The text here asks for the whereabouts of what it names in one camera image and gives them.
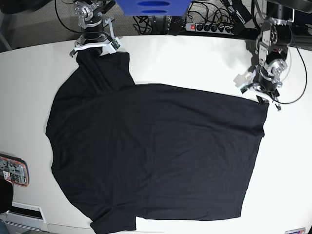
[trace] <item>t-shirt sleeve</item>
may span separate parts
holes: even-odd
[[[103,194],[98,190],[84,187],[70,170],[53,170],[53,175],[67,199],[85,216],[92,220],[91,228],[96,234],[110,234],[121,231],[136,230],[136,216],[124,211],[122,207],[114,207],[103,203]]]
[[[121,231],[135,231],[136,217],[118,208],[111,207],[91,223],[96,234],[108,234]]]
[[[99,57],[88,50],[78,52],[79,68],[60,87],[55,99],[98,97],[135,85],[129,61],[125,52]]]

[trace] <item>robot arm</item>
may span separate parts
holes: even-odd
[[[74,49],[70,56],[79,50],[91,50],[95,56],[102,53],[102,49],[111,54],[115,53],[121,45],[121,41],[115,37],[112,21],[114,18],[106,18],[103,15],[114,5],[115,1],[103,0],[77,0],[75,1],[74,11],[78,19],[78,26],[82,28],[83,34],[75,41]],[[110,35],[104,32],[104,28],[109,26]]]
[[[250,78],[240,86],[240,89],[242,93],[248,90],[254,92],[259,102],[274,102],[278,110],[281,110],[277,88],[282,87],[280,75],[287,69],[287,46],[293,38],[291,23],[294,21],[294,9],[276,4],[276,1],[267,2],[268,15],[264,17],[257,1],[254,2],[263,20],[261,33],[256,40],[255,53],[258,56],[258,64],[253,64],[254,69]],[[288,6],[299,7],[294,5],[298,4],[298,1],[284,2]]]

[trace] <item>floor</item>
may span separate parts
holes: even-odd
[[[72,0],[57,0],[58,13],[65,25],[71,29],[79,30],[78,20],[73,10],[74,6],[70,3],[72,3]],[[222,7],[220,0],[211,0],[209,3]],[[263,2],[259,1],[259,3],[265,9]],[[251,0],[243,0],[243,4],[250,10]],[[210,15],[215,11],[213,8],[211,8]],[[194,6],[194,10],[203,12],[203,14],[206,11],[200,5]],[[137,30],[134,28],[133,18],[124,16],[117,4],[105,16],[116,19],[113,23],[115,35],[138,35]],[[247,27],[252,28],[254,24],[249,22]],[[36,12],[13,16],[6,36],[13,49],[78,38],[78,34],[66,30],[58,22],[54,1]]]

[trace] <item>cable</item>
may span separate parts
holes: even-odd
[[[289,50],[288,51],[288,53],[289,53],[289,57],[290,57],[290,68],[291,68],[291,66],[292,66],[292,63],[293,63],[293,58],[292,58],[292,53],[291,53],[291,51]],[[288,69],[288,72],[287,72],[287,74],[285,75],[285,77],[281,80],[281,82],[283,83],[285,80],[286,80],[286,78],[288,77],[288,75],[289,75],[289,71],[290,71],[290,68]]]
[[[71,31],[71,32],[73,32],[73,33],[79,33],[79,34],[86,34],[86,33],[102,33],[102,34],[104,34],[104,35],[107,37],[107,39],[108,39],[109,41],[113,41],[112,37],[111,37],[110,35],[108,35],[107,33],[105,33],[105,32],[79,32],[79,31],[75,31],[75,30],[73,30],[73,29],[68,28],[68,27],[62,22],[62,20],[61,20],[60,17],[59,17],[59,13],[58,13],[58,9],[57,9],[57,0],[54,0],[54,7],[55,7],[55,13],[56,13],[56,15],[57,15],[57,17],[58,17],[59,22],[60,22],[61,25],[62,25],[64,28],[66,28],[68,31]]]
[[[258,14],[258,12],[256,12],[256,13],[255,13],[255,16],[254,16],[256,19],[257,19],[257,14]],[[253,28],[247,28],[247,27],[245,27],[245,28],[246,28],[246,29],[257,29],[256,27],[253,27]],[[257,29],[257,30],[258,30],[258,29]]]
[[[293,104],[293,103],[299,101],[299,100],[302,98],[302,96],[304,95],[304,93],[305,93],[305,91],[306,91],[306,89],[307,89],[307,84],[308,84],[308,72],[307,72],[306,64],[304,63],[304,60],[303,60],[303,58],[302,58],[302,56],[301,56],[301,53],[300,53],[300,51],[299,51],[299,49],[298,49],[298,47],[297,47],[297,45],[296,45],[296,42],[295,42],[295,40],[294,40],[294,38],[293,38],[293,33],[292,33],[292,31],[291,31],[291,35],[292,35],[293,43],[294,43],[294,45],[295,45],[295,47],[296,47],[296,49],[297,49],[297,51],[298,51],[298,53],[299,53],[299,55],[300,55],[300,58],[301,58],[301,60],[302,60],[303,66],[304,66],[304,70],[305,70],[305,72],[306,72],[306,84],[305,84],[305,86],[304,86],[304,89],[303,89],[302,94],[301,94],[300,97],[298,97],[295,101],[291,101],[291,102],[280,102],[280,101],[277,101],[277,100],[275,99],[275,97],[274,97],[274,101],[276,101],[276,102],[279,103],[279,104],[284,104],[284,105]]]
[[[186,15],[190,20],[191,20],[191,23],[193,23],[193,16],[191,16],[191,15]]]
[[[225,3],[223,2],[223,0],[220,0],[220,2],[221,2],[221,4],[223,4],[223,5],[225,6],[226,12],[227,12],[229,15],[231,15],[232,12],[229,11],[228,6],[225,5]]]
[[[137,16],[137,18],[140,20],[139,22],[137,21],[137,19],[133,16],[133,19],[136,22],[136,25],[138,27],[138,32],[141,35],[144,35],[147,32],[147,27],[149,26],[150,28],[152,28],[152,26],[149,24],[150,20],[148,19],[148,17],[139,17]],[[140,26],[140,23],[145,23],[145,27]]]
[[[233,23],[233,22],[235,22],[235,20],[234,20],[233,17],[232,17],[232,13],[227,9],[227,7],[225,6],[223,0],[220,0],[220,2],[221,2],[221,4],[223,4],[223,5],[226,7],[226,9],[224,9],[224,8],[219,8],[219,7],[217,7],[216,5],[214,5],[214,4],[212,4],[212,3],[206,2],[206,1],[208,1],[208,0],[196,0],[196,1],[201,1],[202,4],[205,3],[205,4],[208,4],[208,5],[213,5],[214,7],[217,8],[216,12],[220,12],[220,14],[221,14],[223,17],[228,17],[229,19],[231,19],[231,25],[235,25],[235,24]],[[223,14],[221,13],[221,10],[225,11],[225,12],[228,14],[228,16],[223,15]],[[237,15],[237,17],[238,17],[242,22],[244,22],[244,19],[243,19],[240,15]]]
[[[61,0],[64,4],[67,4],[67,5],[71,5],[71,4],[74,4],[73,2],[64,2],[64,0]]]
[[[253,0],[256,8],[257,8],[257,11],[259,12],[259,16],[260,16],[260,19],[262,20],[262,22],[264,22],[266,19],[263,17],[262,15],[262,12],[260,10],[260,6],[259,6],[259,3],[258,3],[258,0]]]
[[[253,23],[254,23],[255,27],[257,28],[257,30],[261,31],[261,28],[258,25],[257,20],[255,18],[255,14],[254,14],[254,0],[252,0],[252,19],[253,19]]]
[[[216,26],[219,26],[221,24],[223,24],[224,26],[235,25],[235,20],[232,18],[231,13],[227,9],[219,8],[215,4],[209,3],[207,1],[208,0],[193,0],[193,1],[191,1],[191,5],[190,5],[188,12],[186,14],[186,16],[191,20],[191,23],[194,23],[193,22],[193,16],[191,15],[191,13],[195,13],[195,14],[198,14],[204,20],[204,22],[197,22],[197,23],[203,23],[205,25],[205,24],[207,24],[207,22],[209,22],[210,26],[212,26],[212,24],[214,24],[214,23],[216,23]],[[206,16],[203,16],[198,11],[192,10],[192,6],[194,4],[200,4],[200,5],[204,6],[206,8]],[[216,8],[216,11],[213,12],[210,16],[208,16],[209,15],[208,5],[212,5],[213,7]]]
[[[312,27],[308,27],[308,26],[291,26],[291,28],[306,28],[308,30],[312,29]]]

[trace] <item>black cable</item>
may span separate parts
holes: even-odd
[[[274,101],[276,101],[276,102],[279,103],[279,104],[284,104],[284,105],[293,104],[293,103],[299,101],[299,100],[302,98],[302,96],[304,95],[304,93],[305,93],[305,91],[306,91],[306,89],[307,89],[307,84],[308,84],[308,72],[307,72],[306,64],[304,63],[304,60],[303,60],[303,58],[302,58],[302,56],[301,56],[301,53],[300,53],[300,51],[299,51],[299,49],[298,49],[298,47],[297,47],[297,45],[296,45],[296,42],[295,42],[295,40],[294,40],[294,38],[293,38],[293,33],[292,33],[292,31],[291,31],[291,35],[292,35],[293,43],[294,43],[294,45],[295,45],[295,47],[296,47],[296,49],[297,49],[297,51],[298,51],[298,53],[299,53],[299,55],[300,55],[300,58],[301,58],[301,60],[302,60],[303,66],[304,66],[304,70],[305,70],[305,72],[306,72],[306,84],[305,84],[305,86],[304,86],[304,89],[303,89],[302,94],[301,94],[300,97],[298,97],[295,101],[291,101],[291,102],[280,102],[280,101],[277,101],[277,100],[274,98]]]
[[[258,14],[258,12],[255,13],[255,15],[254,15],[255,18],[257,18],[257,14]],[[256,27],[253,27],[253,28],[247,28],[247,27],[246,27],[246,29],[257,29],[257,28],[256,28]],[[258,29],[257,29],[257,30],[258,30]]]
[[[201,4],[208,4],[208,5],[214,6],[215,8],[217,8],[216,12],[219,11],[219,12],[221,13],[221,10],[225,11],[226,13],[229,14],[228,17],[232,20],[232,22],[234,21],[234,19],[233,19],[232,16],[231,16],[231,12],[227,9],[226,5],[224,4],[224,2],[223,2],[222,0],[220,0],[220,2],[221,2],[221,4],[223,4],[223,5],[226,7],[226,9],[224,9],[224,8],[219,8],[219,7],[217,7],[215,4],[206,2],[206,1],[209,1],[209,0],[195,0],[195,1],[200,1],[200,2],[202,2]]]
[[[218,20],[216,21],[216,23],[217,23],[217,25],[216,25],[217,28],[219,27],[220,24],[223,24],[224,26],[230,25],[230,24],[228,24],[227,22],[223,22],[223,18],[226,18],[227,21],[228,21],[228,19],[230,19],[230,17],[228,17],[228,16],[222,14],[221,11],[220,11],[220,9],[219,9],[219,11],[215,11],[213,21],[214,21],[214,19],[215,19],[216,17],[218,18]]]
[[[209,8],[208,6],[206,6],[205,4],[201,3],[201,2],[198,2],[198,1],[192,1],[192,4],[194,3],[199,3],[199,4],[202,4],[203,6],[206,7],[206,17],[205,17],[205,21],[203,24],[206,24],[208,22],[208,14],[209,14]]]
[[[222,14],[221,10],[222,10],[222,11],[225,11],[225,12],[228,13],[229,15],[227,16],[227,15]],[[229,13],[229,11],[227,11],[227,10],[224,9],[224,8],[218,8],[218,9],[215,11],[215,14],[217,14],[217,13],[220,13],[220,14],[221,14],[220,17],[226,18],[227,20],[230,20],[230,21],[231,21],[228,25],[235,25],[235,23],[233,23],[233,21],[235,22],[235,20],[232,18],[232,16],[231,16],[231,14]]]
[[[191,23],[193,23],[193,16],[191,16],[191,15],[189,15],[189,14],[187,14],[186,15],[190,20],[191,20]]]
[[[223,25],[225,25],[225,26],[235,25],[235,23],[233,23],[233,19],[231,17],[226,16],[226,15],[221,15],[220,17],[221,17],[222,20],[224,18],[226,18],[226,22],[223,22],[223,21],[221,22]]]
[[[64,4],[67,4],[67,5],[71,5],[71,4],[74,4],[73,2],[64,2],[64,0],[61,0]]]
[[[212,26],[212,24],[215,22],[216,13],[217,11],[214,13],[213,22],[210,24],[210,26]]]
[[[158,30],[158,27],[157,27],[157,24],[156,24],[156,17],[153,16],[153,22],[152,24],[154,25],[155,29],[154,29],[154,35],[158,35],[159,34],[159,30]]]
[[[217,7],[217,6],[216,6],[215,4],[213,4],[213,3],[209,3],[209,2],[203,3],[203,2],[200,2],[200,1],[197,1],[197,0],[193,0],[192,2],[193,2],[193,3],[198,3],[198,4],[201,4],[201,5],[205,6],[205,7],[207,8],[208,11],[209,11],[209,8],[208,8],[207,5],[214,6],[214,7],[216,8],[216,12],[219,11],[220,14],[222,14],[221,11],[220,11],[220,8]]]
[[[306,29],[312,29],[312,27],[308,27],[308,26],[291,26],[291,28],[306,28]]]
[[[75,30],[73,30],[73,29],[70,29],[70,28],[68,28],[63,22],[62,22],[62,20],[60,19],[60,17],[59,17],[59,13],[58,13],[58,9],[57,9],[57,0],[54,0],[54,7],[55,7],[55,13],[56,13],[56,15],[57,15],[57,17],[58,17],[58,20],[59,20],[59,22],[61,23],[61,25],[64,27],[64,28],[66,28],[68,31],[71,31],[71,32],[73,32],[73,33],[79,33],[79,34],[86,34],[86,33],[102,33],[102,34],[104,34],[106,37],[107,37],[107,39],[109,40],[109,41],[113,41],[113,39],[112,39],[112,37],[110,36],[110,35],[108,35],[107,33],[105,33],[105,32],[79,32],[79,31],[75,31]]]
[[[144,34],[147,32],[148,26],[149,26],[149,27],[152,27],[152,26],[149,24],[149,21],[150,21],[150,20],[148,19],[148,17],[144,18],[144,17],[139,17],[139,16],[137,16],[137,18],[140,20],[140,22],[144,22],[144,23],[145,23],[145,27],[142,27],[142,26],[140,25],[140,23],[137,21],[137,19],[133,16],[133,19],[135,20],[136,25],[137,25],[137,27],[138,27],[138,32],[139,32],[139,34],[144,35]]]
[[[199,13],[198,11],[188,11],[188,13],[197,13],[199,14],[204,20],[206,19],[201,13]]]
[[[229,16],[230,16],[230,15],[232,14],[232,12],[229,11],[228,7],[224,4],[223,0],[220,0],[220,2],[225,6],[225,8],[226,8],[225,11],[226,11],[226,12],[229,14]]]
[[[257,20],[255,18],[254,7],[255,7],[254,0],[252,0],[252,19],[253,19],[253,23],[254,23],[255,27],[257,28],[257,30],[261,31],[261,28],[260,28],[260,26],[259,26],[259,24],[258,24],[258,22],[257,22]]]

